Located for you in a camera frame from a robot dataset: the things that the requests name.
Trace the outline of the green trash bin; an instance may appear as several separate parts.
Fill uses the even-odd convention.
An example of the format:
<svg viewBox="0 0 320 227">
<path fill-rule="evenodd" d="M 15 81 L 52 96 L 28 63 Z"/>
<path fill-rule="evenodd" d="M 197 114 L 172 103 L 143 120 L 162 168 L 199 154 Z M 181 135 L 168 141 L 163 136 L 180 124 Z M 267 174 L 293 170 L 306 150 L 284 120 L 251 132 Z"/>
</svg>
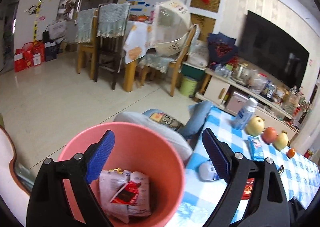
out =
<svg viewBox="0 0 320 227">
<path fill-rule="evenodd" d="M 196 91 L 197 84 L 198 81 L 196 79 L 189 76 L 183 76 L 179 91 L 183 96 L 193 96 Z"/>
</svg>

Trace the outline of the wooden chair near cabinet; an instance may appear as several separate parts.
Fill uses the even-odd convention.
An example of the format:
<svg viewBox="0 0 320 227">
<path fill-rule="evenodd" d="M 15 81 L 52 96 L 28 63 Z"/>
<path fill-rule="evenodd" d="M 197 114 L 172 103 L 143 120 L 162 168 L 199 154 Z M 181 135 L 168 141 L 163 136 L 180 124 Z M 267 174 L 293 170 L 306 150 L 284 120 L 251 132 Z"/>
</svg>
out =
<svg viewBox="0 0 320 227">
<path fill-rule="evenodd" d="M 174 54 L 169 57 L 160 56 L 155 51 L 147 53 L 142 57 L 138 63 L 142 69 L 140 73 L 140 85 L 143 86 L 146 81 L 146 76 L 149 72 L 161 72 L 166 74 L 168 70 L 171 71 L 171 85 L 170 85 L 170 96 L 174 96 L 176 84 L 178 81 L 178 75 L 180 73 L 180 67 L 183 61 L 187 58 L 187 54 L 193 47 L 195 47 L 197 39 L 200 35 L 200 27 L 198 24 L 193 24 L 190 32 L 187 35 L 182 49 L 178 54 Z"/>
</svg>

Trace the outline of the white shopping bag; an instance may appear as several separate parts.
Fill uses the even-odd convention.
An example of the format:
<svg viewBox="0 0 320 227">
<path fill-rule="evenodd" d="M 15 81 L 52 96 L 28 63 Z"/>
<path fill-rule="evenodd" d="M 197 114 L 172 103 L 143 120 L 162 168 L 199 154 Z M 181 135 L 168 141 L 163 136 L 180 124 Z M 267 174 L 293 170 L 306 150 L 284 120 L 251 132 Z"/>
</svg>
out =
<svg viewBox="0 0 320 227">
<path fill-rule="evenodd" d="M 51 40 L 62 38 L 66 34 L 66 22 L 59 21 L 48 26 L 49 37 Z"/>
</svg>

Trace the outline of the red snack wrapper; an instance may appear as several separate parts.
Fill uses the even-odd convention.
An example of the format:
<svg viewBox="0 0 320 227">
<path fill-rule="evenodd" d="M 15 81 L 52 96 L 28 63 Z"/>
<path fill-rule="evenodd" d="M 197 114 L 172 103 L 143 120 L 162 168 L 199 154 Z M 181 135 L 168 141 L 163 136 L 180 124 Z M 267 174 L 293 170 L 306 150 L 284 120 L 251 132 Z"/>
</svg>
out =
<svg viewBox="0 0 320 227">
<path fill-rule="evenodd" d="M 241 200 L 249 200 L 252 189 L 253 189 L 253 184 L 254 184 L 254 178 L 248 178 L 246 181 L 244 191 L 242 193 Z"/>
</svg>

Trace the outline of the blue cushioned chair back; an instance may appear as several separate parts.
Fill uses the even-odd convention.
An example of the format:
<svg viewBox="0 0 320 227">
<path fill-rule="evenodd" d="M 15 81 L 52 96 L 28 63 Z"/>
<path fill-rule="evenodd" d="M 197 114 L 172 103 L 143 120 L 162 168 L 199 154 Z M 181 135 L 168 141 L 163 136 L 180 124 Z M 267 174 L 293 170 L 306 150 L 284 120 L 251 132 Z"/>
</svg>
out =
<svg viewBox="0 0 320 227">
<path fill-rule="evenodd" d="M 188 107 L 190 118 L 185 126 L 177 132 L 186 140 L 197 135 L 201 131 L 212 106 L 213 103 L 208 100 L 190 105 Z"/>
</svg>

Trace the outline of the dark wooden chair with cover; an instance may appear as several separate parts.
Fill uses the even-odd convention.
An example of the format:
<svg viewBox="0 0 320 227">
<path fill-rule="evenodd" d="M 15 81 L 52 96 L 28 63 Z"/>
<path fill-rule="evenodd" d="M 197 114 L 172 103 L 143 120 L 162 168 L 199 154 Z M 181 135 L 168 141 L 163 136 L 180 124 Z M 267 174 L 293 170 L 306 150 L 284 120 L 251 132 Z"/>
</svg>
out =
<svg viewBox="0 0 320 227">
<path fill-rule="evenodd" d="M 112 74 L 112 90 L 116 88 L 121 70 L 130 7 L 128 2 L 106 3 L 98 7 L 98 49 L 93 80 L 98 81 L 100 69 L 109 71 Z"/>
</svg>

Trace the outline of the small yellow pear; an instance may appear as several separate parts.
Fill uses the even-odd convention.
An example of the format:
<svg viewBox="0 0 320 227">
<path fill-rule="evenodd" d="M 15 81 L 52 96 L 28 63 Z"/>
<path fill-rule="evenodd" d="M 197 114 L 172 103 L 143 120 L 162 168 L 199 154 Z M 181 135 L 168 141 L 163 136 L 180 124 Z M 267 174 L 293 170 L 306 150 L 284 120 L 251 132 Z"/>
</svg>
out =
<svg viewBox="0 0 320 227">
<path fill-rule="evenodd" d="M 287 132 L 282 131 L 280 134 L 277 135 L 275 141 L 273 142 L 273 146 L 278 150 L 283 150 L 289 142 L 289 138 L 287 136 Z"/>
</svg>

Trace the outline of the upright white blue bottle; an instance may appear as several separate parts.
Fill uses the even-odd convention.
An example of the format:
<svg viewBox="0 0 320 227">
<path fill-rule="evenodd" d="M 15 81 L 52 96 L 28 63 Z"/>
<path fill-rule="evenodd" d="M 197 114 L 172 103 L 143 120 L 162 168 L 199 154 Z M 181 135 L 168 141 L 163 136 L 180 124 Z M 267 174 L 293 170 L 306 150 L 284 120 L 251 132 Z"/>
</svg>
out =
<svg viewBox="0 0 320 227">
<path fill-rule="evenodd" d="M 248 124 L 252 115 L 255 113 L 258 101 L 255 98 L 248 98 L 242 108 L 238 111 L 234 120 L 232 121 L 232 127 L 237 130 L 243 130 Z"/>
</svg>

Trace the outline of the black flat television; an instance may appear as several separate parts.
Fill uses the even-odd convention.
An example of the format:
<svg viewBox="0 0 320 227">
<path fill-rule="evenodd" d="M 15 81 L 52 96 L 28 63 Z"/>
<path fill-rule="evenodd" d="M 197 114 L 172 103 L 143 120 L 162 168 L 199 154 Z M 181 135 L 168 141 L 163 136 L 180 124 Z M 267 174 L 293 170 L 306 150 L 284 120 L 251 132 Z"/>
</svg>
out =
<svg viewBox="0 0 320 227">
<path fill-rule="evenodd" d="M 288 87 L 300 87 L 309 52 L 291 35 L 249 11 L 238 55 L 260 67 Z"/>
</svg>

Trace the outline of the mesh food cover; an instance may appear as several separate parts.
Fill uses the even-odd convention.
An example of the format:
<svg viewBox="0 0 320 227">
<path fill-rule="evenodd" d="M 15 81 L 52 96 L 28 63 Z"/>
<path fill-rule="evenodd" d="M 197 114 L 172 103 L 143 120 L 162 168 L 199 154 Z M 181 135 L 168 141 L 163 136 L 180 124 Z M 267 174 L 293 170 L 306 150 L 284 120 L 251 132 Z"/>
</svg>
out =
<svg viewBox="0 0 320 227">
<path fill-rule="evenodd" d="M 191 15 L 181 0 L 168 0 L 155 5 L 151 45 L 160 56 L 178 54 L 191 30 Z"/>
</svg>

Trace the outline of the large yellow pear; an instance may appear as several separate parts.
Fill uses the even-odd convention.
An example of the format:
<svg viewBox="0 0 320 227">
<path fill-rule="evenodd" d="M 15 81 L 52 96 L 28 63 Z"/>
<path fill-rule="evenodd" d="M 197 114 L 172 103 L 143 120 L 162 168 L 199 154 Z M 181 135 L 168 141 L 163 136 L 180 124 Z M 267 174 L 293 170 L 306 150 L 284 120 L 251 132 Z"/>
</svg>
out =
<svg viewBox="0 0 320 227">
<path fill-rule="evenodd" d="M 248 135 L 251 135 L 253 137 L 257 137 L 260 135 L 265 128 L 265 122 L 263 119 L 261 119 L 259 116 L 256 116 L 248 122 L 248 124 L 245 127 L 245 132 Z"/>
</svg>

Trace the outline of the white rice sack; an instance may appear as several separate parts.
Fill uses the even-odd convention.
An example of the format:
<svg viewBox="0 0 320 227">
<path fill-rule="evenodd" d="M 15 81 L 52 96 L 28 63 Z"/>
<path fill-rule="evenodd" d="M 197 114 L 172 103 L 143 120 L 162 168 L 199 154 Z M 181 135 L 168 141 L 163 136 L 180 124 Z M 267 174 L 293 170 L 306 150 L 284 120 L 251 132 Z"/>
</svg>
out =
<svg viewBox="0 0 320 227">
<path fill-rule="evenodd" d="M 204 41 L 197 40 L 195 44 L 190 46 L 187 63 L 199 68 L 207 67 L 209 63 L 209 51 Z"/>
</svg>

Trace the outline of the crushed white plastic bottle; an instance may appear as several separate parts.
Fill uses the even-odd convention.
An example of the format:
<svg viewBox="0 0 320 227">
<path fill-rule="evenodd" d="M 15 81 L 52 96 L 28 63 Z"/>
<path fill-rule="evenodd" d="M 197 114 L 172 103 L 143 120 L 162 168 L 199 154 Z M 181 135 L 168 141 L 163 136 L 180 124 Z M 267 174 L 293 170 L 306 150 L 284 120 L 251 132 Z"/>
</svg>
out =
<svg viewBox="0 0 320 227">
<path fill-rule="evenodd" d="M 220 179 L 211 160 L 205 161 L 199 166 L 199 176 L 203 181 L 215 181 Z"/>
</svg>

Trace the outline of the owl pattern cushion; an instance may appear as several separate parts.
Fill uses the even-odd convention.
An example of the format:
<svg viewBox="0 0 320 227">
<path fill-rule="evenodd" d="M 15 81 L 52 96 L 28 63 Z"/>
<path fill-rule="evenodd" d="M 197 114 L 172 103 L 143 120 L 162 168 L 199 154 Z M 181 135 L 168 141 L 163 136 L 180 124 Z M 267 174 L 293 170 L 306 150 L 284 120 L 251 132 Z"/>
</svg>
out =
<svg viewBox="0 0 320 227">
<path fill-rule="evenodd" d="M 173 129 L 174 131 L 178 131 L 180 128 L 184 127 L 184 125 L 173 116 L 158 109 L 149 109 L 145 111 L 143 115 L 147 116 L 149 119 L 158 124 Z"/>
</svg>

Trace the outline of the blue white checkered tablecloth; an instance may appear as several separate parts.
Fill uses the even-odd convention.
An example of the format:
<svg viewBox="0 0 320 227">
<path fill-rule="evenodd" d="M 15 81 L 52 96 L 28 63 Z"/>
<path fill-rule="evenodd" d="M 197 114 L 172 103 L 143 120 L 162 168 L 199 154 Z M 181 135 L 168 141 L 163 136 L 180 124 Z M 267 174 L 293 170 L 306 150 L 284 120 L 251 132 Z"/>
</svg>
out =
<svg viewBox="0 0 320 227">
<path fill-rule="evenodd" d="M 249 141 L 245 131 L 234 129 L 231 125 L 234 117 L 216 106 L 210 109 L 202 130 L 210 128 L 217 139 L 225 142 L 233 152 L 242 153 L 251 159 Z M 281 166 L 284 172 L 280 178 L 287 199 L 297 198 L 304 208 L 307 208 L 319 189 L 318 166 L 301 154 L 295 154 L 292 159 L 286 155 L 289 148 L 281 151 L 273 145 L 261 143 L 265 158 L 273 159 L 277 168 Z M 215 209 L 224 190 L 226 182 L 223 179 L 203 181 L 199 176 L 199 166 L 209 160 L 209 156 L 199 137 L 193 154 L 185 167 L 184 195 L 178 210 L 168 222 L 168 226 L 203 226 Z"/>
</svg>

